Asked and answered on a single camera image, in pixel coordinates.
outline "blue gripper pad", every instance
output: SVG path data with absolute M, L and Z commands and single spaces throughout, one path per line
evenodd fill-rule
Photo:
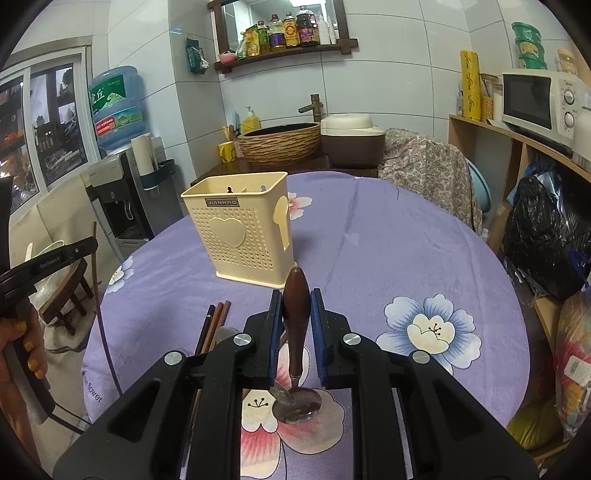
M 273 330 L 271 332 L 271 341 L 269 342 L 269 374 L 270 384 L 273 385 L 275 375 L 277 374 L 277 362 L 279 361 L 279 349 L 281 338 L 281 322 L 283 321 L 283 295 L 276 290 L 269 306 L 269 315 L 273 318 Z
M 328 372 L 326 369 L 326 343 L 322 328 L 322 318 L 326 318 L 324 304 L 320 290 L 315 288 L 310 292 L 310 323 L 312 324 L 312 336 L 314 337 L 314 356 L 316 357 L 316 369 L 320 384 L 326 387 Z

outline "woven sink basin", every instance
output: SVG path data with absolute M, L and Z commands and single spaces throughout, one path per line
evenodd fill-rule
M 291 124 L 261 128 L 239 137 L 244 157 L 251 163 L 275 166 L 297 163 L 320 149 L 319 124 Z

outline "window frame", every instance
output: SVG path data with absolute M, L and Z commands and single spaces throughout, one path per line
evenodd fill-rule
M 22 114 L 25 125 L 25 139 L 27 150 L 39 190 L 32 198 L 19 207 L 10 217 L 10 224 L 18 221 L 29 210 L 31 210 L 47 193 L 61 185 L 68 179 L 79 175 L 91 165 L 100 161 L 99 147 L 96 142 L 92 115 L 90 113 L 90 101 L 88 97 L 88 73 L 90 58 L 85 47 L 67 48 L 38 57 L 22 61 L 0 73 L 0 84 L 4 84 L 22 76 Z M 76 113 L 80 126 L 80 134 L 84 145 L 87 162 L 76 167 L 51 184 L 47 184 L 41 171 L 41 164 L 35 146 L 33 123 L 31 121 L 31 75 L 45 69 L 71 63 L 74 73 L 74 101 L 76 102 Z

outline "rice cooker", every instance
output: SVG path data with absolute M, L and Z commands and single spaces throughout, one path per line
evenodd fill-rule
M 320 138 L 333 167 L 375 168 L 384 161 L 386 132 L 367 113 L 329 115 L 320 123 Z

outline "black plastic bag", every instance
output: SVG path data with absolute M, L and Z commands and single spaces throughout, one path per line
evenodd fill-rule
M 570 253 L 591 254 L 589 203 L 563 185 L 563 213 L 558 201 L 535 176 L 522 179 L 505 234 L 505 252 L 513 263 L 560 300 L 583 286 Z

